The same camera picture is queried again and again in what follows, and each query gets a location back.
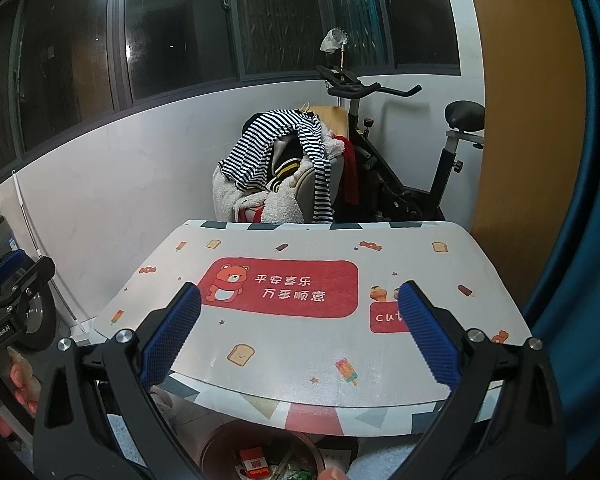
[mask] curtain fold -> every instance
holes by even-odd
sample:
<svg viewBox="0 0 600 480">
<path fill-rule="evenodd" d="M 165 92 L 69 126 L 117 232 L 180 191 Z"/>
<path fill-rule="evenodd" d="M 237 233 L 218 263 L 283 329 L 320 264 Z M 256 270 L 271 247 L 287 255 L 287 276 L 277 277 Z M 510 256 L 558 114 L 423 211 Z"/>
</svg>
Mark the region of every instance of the curtain fold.
<svg viewBox="0 0 600 480">
<path fill-rule="evenodd" d="M 570 208 L 523 313 L 560 389 L 568 469 L 600 435 L 600 2 L 571 0 L 587 82 L 586 132 Z"/>
</svg>

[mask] red cute label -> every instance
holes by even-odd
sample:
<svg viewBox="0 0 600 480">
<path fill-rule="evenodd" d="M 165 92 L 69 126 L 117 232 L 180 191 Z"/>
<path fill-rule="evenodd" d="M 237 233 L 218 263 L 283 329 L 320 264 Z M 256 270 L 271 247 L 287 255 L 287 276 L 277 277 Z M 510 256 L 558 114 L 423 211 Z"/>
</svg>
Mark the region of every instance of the red cute label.
<svg viewBox="0 0 600 480">
<path fill-rule="evenodd" d="M 408 332 L 397 301 L 375 301 L 369 307 L 369 328 L 376 334 Z"/>
<path fill-rule="evenodd" d="M 202 303 L 260 314 L 346 317 L 358 307 L 358 268 L 343 260 L 221 258 L 198 283 Z"/>
</svg>

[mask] white wall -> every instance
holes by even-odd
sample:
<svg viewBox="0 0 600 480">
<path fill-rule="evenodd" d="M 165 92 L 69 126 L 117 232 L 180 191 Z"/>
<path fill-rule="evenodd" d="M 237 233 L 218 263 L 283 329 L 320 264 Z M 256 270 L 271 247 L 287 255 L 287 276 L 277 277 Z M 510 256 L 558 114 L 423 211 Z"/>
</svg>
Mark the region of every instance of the white wall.
<svg viewBox="0 0 600 480">
<path fill-rule="evenodd" d="M 253 113 L 332 101 L 321 81 L 197 96 L 107 124 L 19 171 L 43 252 L 78 318 L 96 316 L 178 225 L 215 218 L 214 167 Z M 0 185 L 0 207 L 35 254 L 11 179 Z"/>
<path fill-rule="evenodd" d="M 484 104 L 484 77 L 480 33 L 473 0 L 451 0 L 454 12 L 461 76 L 386 75 L 361 78 L 400 90 L 416 84 L 422 91 L 411 98 L 373 94 L 360 101 L 360 126 L 364 117 L 376 120 L 370 140 L 405 186 L 429 190 L 440 151 L 445 145 L 445 107 L 457 100 Z M 471 225 L 478 192 L 482 151 L 467 142 L 458 147 L 464 162 L 460 174 L 452 173 L 442 200 L 447 220 L 465 228 Z"/>
</svg>

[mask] metal screw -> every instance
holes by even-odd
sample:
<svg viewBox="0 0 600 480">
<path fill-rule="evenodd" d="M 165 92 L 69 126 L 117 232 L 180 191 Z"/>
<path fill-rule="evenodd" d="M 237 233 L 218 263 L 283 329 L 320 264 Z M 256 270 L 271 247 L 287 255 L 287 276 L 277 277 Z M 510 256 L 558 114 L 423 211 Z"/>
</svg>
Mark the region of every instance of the metal screw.
<svg viewBox="0 0 600 480">
<path fill-rule="evenodd" d="M 128 328 L 123 328 L 116 334 L 116 341 L 119 343 L 128 343 L 131 341 L 131 338 L 134 336 L 134 333 Z"/>
<path fill-rule="evenodd" d="M 466 334 L 467 337 L 474 343 L 481 343 L 484 341 L 484 332 L 482 330 L 478 330 L 477 328 L 468 330 Z"/>
<path fill-rule="evenodd" d="M 540 341 L 537 337 L 529 338 L 529 346 L 533 350 L 542 350 L 542 341 Z"/>
<path fill-rule="evenodd" d="M 60 341 L 58 341 L 58 350 L 61 352 L 67 351 L 71 348 L 72 341 L 68 337 L 63 337 Z"/>
</svg>

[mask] table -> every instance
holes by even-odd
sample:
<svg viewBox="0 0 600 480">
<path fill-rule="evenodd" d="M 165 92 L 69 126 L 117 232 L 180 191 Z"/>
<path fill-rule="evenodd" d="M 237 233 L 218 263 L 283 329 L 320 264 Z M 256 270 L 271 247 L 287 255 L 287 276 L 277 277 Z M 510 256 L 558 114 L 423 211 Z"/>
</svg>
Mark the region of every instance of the table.
<svg viewBox="0 0 600 480">
<path fill-rule="evenodd" d="M 398 317 L 394 291 L 406 280 L 467 329 L 512 344 L 530 336 L 480 247 L 450 222 L 188 221 L 93 327 L 107 338 L 136 328 L 191 281 L 203 308 L 173 364 L 172 386 L 190 388 L 180 396 L 295 431 L 419 433 L 449 389 L 434 380 Z M 498 393 L 493 383 L 482 418 Z"/>
</svg>

